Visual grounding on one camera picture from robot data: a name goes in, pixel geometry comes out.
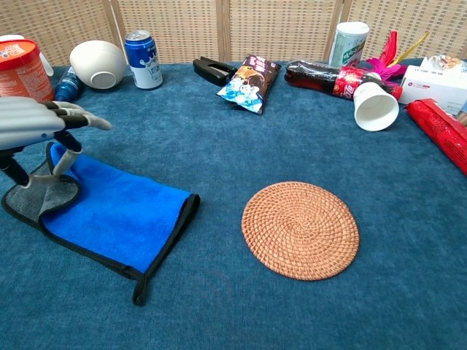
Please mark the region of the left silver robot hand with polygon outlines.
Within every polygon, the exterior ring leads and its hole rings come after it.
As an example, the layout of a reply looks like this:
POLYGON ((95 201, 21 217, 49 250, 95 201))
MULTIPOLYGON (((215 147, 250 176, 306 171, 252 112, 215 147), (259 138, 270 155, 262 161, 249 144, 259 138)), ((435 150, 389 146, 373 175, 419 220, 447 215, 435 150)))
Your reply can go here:
POLYGON ((33 98, 1 98, 1 170, 17 185, 28 188, 34 180, 47 182, 64 175, 82 153, 71 129, 93 127, 109 131, 111 123, 81 106, 66 101, 38 102, 33 98), (51 175, 28 174, 14 155, 32 144, 55 139, 66 151, 51 175))

